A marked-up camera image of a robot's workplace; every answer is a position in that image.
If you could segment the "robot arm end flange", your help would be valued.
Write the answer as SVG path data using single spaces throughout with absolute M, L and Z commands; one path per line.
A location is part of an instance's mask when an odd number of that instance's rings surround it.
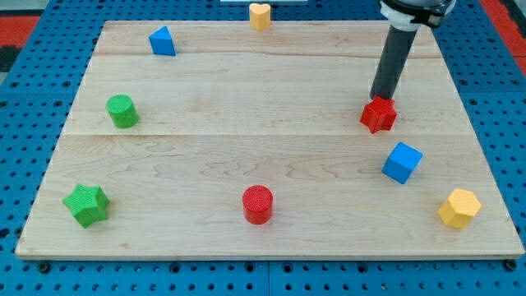
M 456 0 L 380 0 L 381 15 L 398 30 L 416 31 L 421 25 L 436 28 L 449 17 Z

